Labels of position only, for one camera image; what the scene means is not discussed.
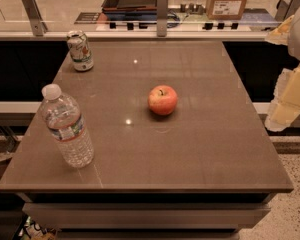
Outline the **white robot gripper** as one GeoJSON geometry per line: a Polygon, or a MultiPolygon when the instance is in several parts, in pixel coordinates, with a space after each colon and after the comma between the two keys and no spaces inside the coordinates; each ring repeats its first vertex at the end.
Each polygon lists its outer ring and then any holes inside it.
{"type": "MultiPolygon", "coordinates": [[[[288,46],[291,56],[300,61],[300,8],[294,16],[288,17],[278,27],[270,31],[265,41],[275,45],[288,46]]],[[[283,69],[278,77],[274,98],[270,102],[265,127],[272,132],[280,132],[289,127],[300,115],[300,65],[293,69],[283,69]]]]}

